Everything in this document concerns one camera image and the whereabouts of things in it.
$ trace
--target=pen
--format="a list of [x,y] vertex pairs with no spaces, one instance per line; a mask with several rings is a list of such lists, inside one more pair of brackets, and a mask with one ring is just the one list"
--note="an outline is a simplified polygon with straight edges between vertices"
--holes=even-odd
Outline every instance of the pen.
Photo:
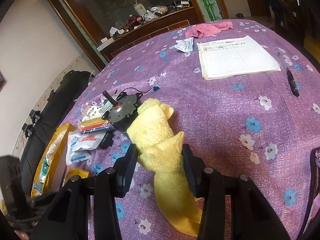
[[284,66],[287,69],[287,76],[288,76],[288,82],[291,88],[291,92],[292,94],[294,94],[296,97],[300,96],[299,90],[297,89],[297,85],[296,82],[294,81],[294,78],[292,76],[291,71],[289,70],[289,68],[287,67],[287,63],[285,62],[285,60],[283,59],[282,55],[280,54],[280,52],[277,53],[277,55],[281,58],[282,63],[284,64]]

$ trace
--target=yellow towel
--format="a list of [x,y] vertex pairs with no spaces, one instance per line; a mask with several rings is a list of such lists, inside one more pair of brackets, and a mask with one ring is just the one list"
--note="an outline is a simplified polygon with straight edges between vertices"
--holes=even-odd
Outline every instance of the yellow towel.
[[138,148],[138,162],[155,171],[155,194],[167,220],[180,232],[197,236],[202,211],[195,204],[183,170],[184,133],[174,135],[167,119],[173,108],[148,99],[138,108],[138,117],[127,133]]

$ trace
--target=packaging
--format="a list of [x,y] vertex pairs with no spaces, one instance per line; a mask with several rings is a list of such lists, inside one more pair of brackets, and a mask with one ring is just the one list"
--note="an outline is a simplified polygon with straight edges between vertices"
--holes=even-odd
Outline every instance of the packaging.
[[68,149],[66,155],[67,165],[91,159],[91,154],[88,151],[75,152],[76,143],[80,138],[81,135],[78,133],[78,131],[70,132],[68,135]]
[[83,151],[83,150],[94,150],[101,143],[103,137],[106,132],[97,132],[81,135],[81,137],[77,140],[75,146],[73,147],[73,151]]
[[68,141],[68,133],[75,128],[66,123],[57,128],[39,162],[31,189],[31,197],[51,191],[60,157]]
[[91,106],[85,116],[82,119],[82,122],[90,120],[90,119],[95,119],[98,117],[102,117],[103,113],[99,113],[99,111],[102,109],[102,106]]
[[98,129],[98,128],[106,128],[108,130],[115,129],[111,123],[109,123],[106,120],[102,120],[101,117],[81,122],[77,128],[80,133],[85,133],[85,132],[88,132],[89,130],[94,131],[95,129]]

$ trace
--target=paper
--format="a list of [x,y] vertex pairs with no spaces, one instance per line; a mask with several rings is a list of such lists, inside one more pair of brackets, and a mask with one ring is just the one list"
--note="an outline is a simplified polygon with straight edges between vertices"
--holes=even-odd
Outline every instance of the paper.
[[182,52],[192,52],[193,51],[193,37],[185,40],[176,41],[177,44],[174,47]]
[[281,71],[279,63],[249,36],[197,43],[204,79]]

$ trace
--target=plastic bag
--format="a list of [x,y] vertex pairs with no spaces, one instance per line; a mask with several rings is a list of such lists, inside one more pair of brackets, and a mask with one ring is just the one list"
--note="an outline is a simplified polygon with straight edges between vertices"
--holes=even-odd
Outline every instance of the plastic bag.
[[73,147],[73,151],[94,150],[101,143],[105,131],[81,135]]
[[91,159],[91,154],[88,151],[75,152],[74,147],[77,141],[81,138],[81,135],[77,131],[70,132],[68,135],[68,149],[66,155],[66,164],[71,165],[73,163],[82,162]]

